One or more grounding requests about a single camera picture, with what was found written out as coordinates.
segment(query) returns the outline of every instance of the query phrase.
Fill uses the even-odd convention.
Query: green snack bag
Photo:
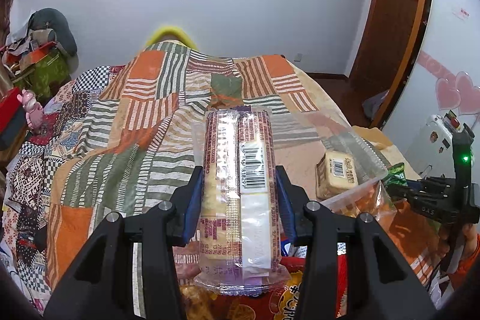
[[[405,163],[397,163],[388,169],[388,175],[382,180],[385,187],[395,183],[401,186],[407,185],[407,178],[405,177]]]

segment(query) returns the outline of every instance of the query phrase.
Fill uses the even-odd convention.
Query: baseboard
[[[349,77],[343,74],[324,74],[323,72],[307,72],[312,79],[339,79],[348,80]]]

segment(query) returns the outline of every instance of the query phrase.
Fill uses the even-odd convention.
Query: snack package
[[[206,118],[199,266],[194,282],[252,295],[288,278],[280,266],[275,159],[268,112],[241,107]]]
[[[388,169],[387,176],[382,180],[385,186],[395,183],[400,186],[408,186],[405,176],[405,163],[400,162]]]
[[[337,262],[337,316],[346,312],[347,256]],[[305,259],[283,257],[281,265],[290,279],[256,297],[217,295],[199,286],[181,286],[188,320],[283,320],[293,319],[299,299]]]
[[[348,153],[326,151],[315,173],[318,200],[328,199],[359,184],[354,159]]]
[[[186,285],[200,272],[198,267],[198,250],[200,241],[198,234],[191,238],[185,247],[173,247],[175,271],[180,285]]]

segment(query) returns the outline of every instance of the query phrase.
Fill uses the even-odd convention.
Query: pink heart sticker
[[[462,71],[455,78],[455,88],[460,93],[458,114],[480,113],[480,87],[474,86],[469,74]]]
[[[447,79],[437,80],[435,92],[440,110],[455,109],[460,105],[460,92],[456,88],[451,88]]]

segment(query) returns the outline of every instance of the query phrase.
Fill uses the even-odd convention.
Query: white machine
[[[413,139],[405,153],[405,159],[422,178],[426,176],[455,178],[452,133],[458,131],[447,118],[431,115],[426,125]]]

